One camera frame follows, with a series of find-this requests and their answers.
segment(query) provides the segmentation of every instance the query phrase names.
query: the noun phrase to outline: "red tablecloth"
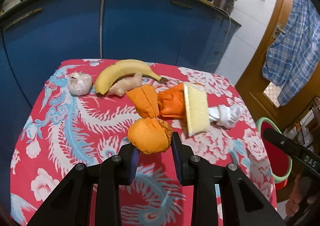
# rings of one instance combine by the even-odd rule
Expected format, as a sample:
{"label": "red tablecloth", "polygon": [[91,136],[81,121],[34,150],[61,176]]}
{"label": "red tablecloth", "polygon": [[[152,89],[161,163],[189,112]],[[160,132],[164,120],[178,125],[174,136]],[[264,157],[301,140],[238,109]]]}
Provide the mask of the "red tablecloth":
{"label": "red tablecloth", "polygon": [[[68,60],[46,82],[11,162],[11,215],[21,225],[29,221],[76,163],[84,162],[89,166],[101,163],[128,143],[128,128],[139,116],[127,96],[97,97],[92,89],[86,96],[75,97],[67,88],[66,75],[84,72],[95,81],[97,75],[113,63],[115,60]],[[209,106],[243,107],[240,121],[233,129],[224,130],[212,125],[209,132],[191,138],[185,136],[186,128],[178,120],[167,121],[196,155],[220,166],[231,162],[238,164],[276,207],[265,148],[247,107],[228,79],[183,67],[149,65],[155,73],[169,80],[163,85],[143,78],[143,82],[153,85],[157,92],[181,81],[197,82],[204,85]],[[135,181],[120,189],[124,225],[190,225],[193,187],[179,185],[170,149],[161,154],[142,154]],[[219,193],[217,197],[222,218]]]}

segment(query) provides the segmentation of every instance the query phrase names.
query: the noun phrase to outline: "wooden door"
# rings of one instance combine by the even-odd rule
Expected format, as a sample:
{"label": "wooden door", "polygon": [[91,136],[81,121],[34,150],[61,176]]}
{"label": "wooden door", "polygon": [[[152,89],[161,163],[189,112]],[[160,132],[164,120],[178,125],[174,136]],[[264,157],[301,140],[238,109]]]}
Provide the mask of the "wooden door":
{"label": "wooden door", "polygon": [[281,130],[284,130],[304,113],[313,97],[320,91],[320,65],[302,90],[285,106],[279,108],[264,94],[270,81],[262,76],[262,67],[268,47],[275,41],[272,36],[276,25],[284,27],[291,12],[292,0],[277,0],[265,34],[252,60],[242,74],[236,89],[243,98],[252,117],[270,118]]}

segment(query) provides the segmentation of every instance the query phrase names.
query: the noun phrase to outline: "ginger root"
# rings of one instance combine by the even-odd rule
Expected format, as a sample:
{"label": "ginger root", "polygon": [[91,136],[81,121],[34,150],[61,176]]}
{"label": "ginger root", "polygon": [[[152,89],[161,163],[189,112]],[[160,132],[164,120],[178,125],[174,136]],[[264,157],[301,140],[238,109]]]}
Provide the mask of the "ginger root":
{"label": "ginger root", "polygon": [[130,91],[141,86],[142,73],[136,73],[133,77],[124,78],[116,82],[108,91],[108,95],[124,96],[126,91]]}

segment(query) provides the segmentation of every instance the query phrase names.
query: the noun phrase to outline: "door handle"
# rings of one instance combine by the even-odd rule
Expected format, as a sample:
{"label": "door handle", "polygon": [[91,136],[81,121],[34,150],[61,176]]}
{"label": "door handle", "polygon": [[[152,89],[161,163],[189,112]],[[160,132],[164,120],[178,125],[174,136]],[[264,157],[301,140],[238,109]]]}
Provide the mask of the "door handle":
{"label": "door handle", "polygon": [[6,27],[4,27],[3,30],[7,30],[7,29],[10,28],[12,25],[16,24],[17,22],[23,20],[24,18],[26,18],[26,17],[34,14],[34,13],[41,12],[42,9],[43,9],[42,7],[36,8],[36,9],[34,9],[34,10],[32,10],[32,11],[30,11],[30,12],[28,12],[28,13],[22,15],[22,16],[20,16],[19,18],[15,19],[13,22],[9,23]]}
{"label": "door handle", "polygon": [[187,5],[187,4],[179,3],[179,2],[176,2],[176,1],[171,1],[171,3],[175,4],[175,5],[179,5],[179,6],[183,7],[183,8],[192,9],[192,7]]}
{"label": "door handle", "polygon": [[273,37],[274,39],[277,39],[277,37],[278,37],[281,33],[283,33],[284,35],[286,35],[286,32],[282,29],[281,24],[277,23],[277,26],[276,26],[276,28],[275,28],[275,30],[274,30],[274,33],[273,33],[272,37]]}

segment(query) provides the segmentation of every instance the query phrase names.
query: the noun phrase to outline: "orange glove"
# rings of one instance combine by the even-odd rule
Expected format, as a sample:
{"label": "orange glove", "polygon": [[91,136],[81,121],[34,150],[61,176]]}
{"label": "orange glove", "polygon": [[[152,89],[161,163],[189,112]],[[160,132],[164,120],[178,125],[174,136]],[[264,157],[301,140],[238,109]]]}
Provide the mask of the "orange glove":
{"label": "orange glove", "polygon": [[158,96],[153,86],[145,84],[125,93],[134,103],[137,113],[142,118],[155,118],[159,115]]}
{"label": "orange glove", "polygon": [[183,83],[158,93],[158,106],[162,117],[186,120]]}
{"label": "orange glove", "polygon": [[134,103],[137,113],[145,119],[138,119],[128,130],[129,141],[145,154],[165,152],[171,145],[172,127],[159,115],[156,89],[151,85],[126,92]]}
{"label": "orange glove", "polygon": [[157,118],[138,119],[128,130],[129,141],[145,154],[165,152],[171,145],[172,128]]}

